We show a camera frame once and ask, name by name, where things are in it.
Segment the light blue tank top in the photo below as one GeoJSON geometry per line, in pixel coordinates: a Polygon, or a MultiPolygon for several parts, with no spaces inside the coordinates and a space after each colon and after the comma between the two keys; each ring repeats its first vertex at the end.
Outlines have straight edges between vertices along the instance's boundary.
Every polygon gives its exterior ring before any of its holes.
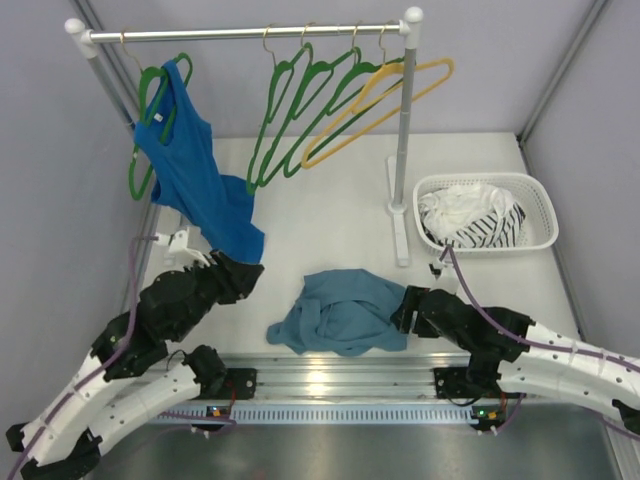
{"type": "Polygon", "coordinates": [[[325,270],[304,277],[285,318],[270,325],[266,340],[294,353],[333,352],[356,357],[372,349],[401,352],[407,336],[391,321],[406,288],[364,269],[325,270]]]}

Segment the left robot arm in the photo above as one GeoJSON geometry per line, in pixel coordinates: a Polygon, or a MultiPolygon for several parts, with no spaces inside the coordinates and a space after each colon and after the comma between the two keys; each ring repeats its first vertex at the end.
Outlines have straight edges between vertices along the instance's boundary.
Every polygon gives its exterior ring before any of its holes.
{"type": "Polygon", "coordinates": [[[263,272],[261,264],[213,251],[203,262],[158,275],[107,324],[56,399],[32,421],[7,429],[9,447],[19,455],[8,476],[80,479],[152,418],[183,401],[220,394],[228,369],[213,347],[200,345],[159,379],[120,395],[214,306],[246,299],[263,272]]]}

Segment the royal blue tank top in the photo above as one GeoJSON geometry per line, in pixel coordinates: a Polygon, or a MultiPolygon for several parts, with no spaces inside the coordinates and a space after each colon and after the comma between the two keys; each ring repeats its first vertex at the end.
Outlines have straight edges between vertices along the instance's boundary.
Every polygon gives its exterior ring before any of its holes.
{"type": "Polygon", "coordinates": [[[176,61],[165,62],[160,72],[166,90],[154,94],[134,130],[135,144],[155,172],[152,202],[179,211],[212,249],[258,264],[265,235],[252,223],[254,197],[246,181],[219,171],[212,126],[192,104],[176,61]]]}

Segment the green hanger with blue top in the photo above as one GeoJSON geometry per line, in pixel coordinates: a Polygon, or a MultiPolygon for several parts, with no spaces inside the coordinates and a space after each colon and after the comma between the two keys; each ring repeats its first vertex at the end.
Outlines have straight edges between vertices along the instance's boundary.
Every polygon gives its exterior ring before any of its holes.
{"type": "MultiPolygon", "coordinates": [[[[129,55],[124,45],[124,32],[120,34],[120,43],[125,53],[129,55]]],[[[140,70],[140,79],[139,79],[139,85],[138,85],[139,123],[142,123],[146,126],[151,126],[151,123],[156,117],[156,114],[159,113],[160,103],[163,100],[168,90],[169,75],[163,67],[149,66],[143,70],[137,57],[132,55],[129,55],[129,56],[136,61],[136,64],[140,70]],[[159,81],[159,87],[156,90],[156,94],[152,98],[151,103],[147,104],[147,96],[148,96],[147,94],[148,94],[149,86],[154,80],[159,81]]],[[[176,63],[176,65],[180,61],[185,61],[187,63],[188,71],[183,80],[183,84],[186,88],[193,73],[193,62],[191,57],[186,52],[180,52],[176,57],[172,59],[172,61],[176,63]]],[[[175,122],[176,114],[177,114],[177,107],[174,106],[167,117],[165,126],[163,127],[163,130],[160,136],[160,141],[163,144],[167,143],[169,133],[171,132],[173,124],[175,122]]],[[[134,139],[132,158],[131,158],[131,162],[129,164],[129,169],[128,169],[129,193],[131,198],[134,201],[140,201],[143,198],[146,192],[146,189],[149,185],[149,182],[151,180],[151,176],[153,174],[153,167],[151,164],[149,164],[140,186],[139,187],[136,186],[136,183],[135,183],[136,167],[137,167],[137,160],[138,160],[139,153],[140,153],[140,147],[135,142],[135,139],[134,139]]]]}

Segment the white clothes in basket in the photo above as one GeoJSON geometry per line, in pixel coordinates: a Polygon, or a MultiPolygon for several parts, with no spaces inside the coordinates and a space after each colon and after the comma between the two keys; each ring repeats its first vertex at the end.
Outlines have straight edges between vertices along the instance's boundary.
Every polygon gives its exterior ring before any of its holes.
{"type": "Polygon", "coordinates": [[[444,225],[445,233],[492,212],[504,216],[515,204],[508,190],[482,183],[454,185],[422,195],[417,201],[419,218],[424,209],[434,211],[436,225],[444,225]]]}

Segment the striped garment in basket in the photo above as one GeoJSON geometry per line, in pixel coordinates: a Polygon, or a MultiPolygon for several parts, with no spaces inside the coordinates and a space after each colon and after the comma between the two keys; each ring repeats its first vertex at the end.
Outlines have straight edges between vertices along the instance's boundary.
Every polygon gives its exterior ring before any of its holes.
{"type": "Polygon", "coordinates": [[[452,233],[445,233],[445,226],[437,226],[434,211],[424,209],[420,220],[426,236],[440,246],[456,249],[511,248],[517,245],[526,213],[519,204],[510,208],[504,216],[492,212],[473,220],[452,233]]]}

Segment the silver clothes rack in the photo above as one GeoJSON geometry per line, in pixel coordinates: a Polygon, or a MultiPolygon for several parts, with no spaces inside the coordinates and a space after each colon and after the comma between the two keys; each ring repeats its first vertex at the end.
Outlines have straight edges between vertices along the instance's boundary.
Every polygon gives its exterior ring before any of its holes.
{"type": "Polygon", "coordinates": [[[273,35],[275,38],[304,38],[306,35],[311,37],[337,37],[347,34],[353,36],[357,34],[383,36],[395,33],[401,36],[404,42],[404,61],[403,66],[400,68],[403,81],[401,84],[398,140],[396,153],[386,159],[386,171],[390,193],[388,211],[392,219],[392,238],[394,240],[396,263],[400,267],[407,267],[410,265],[410,253],[405,219],[407,205],[404,201],[404,186],[414,77],[417,72],[415,61],[423,23],[423,10],[418,6],[413,6],[405,11],[401,19],[393,20],[387,24],[271,26],[109,33],[96,32],[85,25],[83,19],[70,18],[65,21],[64,29],[72,38],[81,55],[89,62],[117,113],[122,117],[125,124],[129,126],[133,124],[133,120],[127,106],[99,59],[99,46],[101,44],[119,43],[124,45],[134,42],[265,39],[268,35],[273,35]]]}

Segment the white plastic laundry basket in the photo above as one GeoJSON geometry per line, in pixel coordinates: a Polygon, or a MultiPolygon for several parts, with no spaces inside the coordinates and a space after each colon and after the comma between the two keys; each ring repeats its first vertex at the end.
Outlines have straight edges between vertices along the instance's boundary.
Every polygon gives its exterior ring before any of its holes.
{"type": "Polygon", "coordinates": [[[551,247],[559,235],[543,185],[521,173],[432,175],[412,195],[418,234],[436,254],[516,255],[551,247]]]}

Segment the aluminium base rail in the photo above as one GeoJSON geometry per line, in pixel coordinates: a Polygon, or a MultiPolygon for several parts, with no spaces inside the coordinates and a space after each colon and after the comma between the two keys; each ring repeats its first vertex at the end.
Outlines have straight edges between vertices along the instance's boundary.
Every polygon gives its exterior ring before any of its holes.
{"type": "Polygon", "coordinates": [[[95,433],[122,437],[146,423],[238,425],[468,424],[495,394],[464,387],[464,354],[363,357],[225,355],[204,391],[180,358],[127,380],[90,420],[95,433]]]}

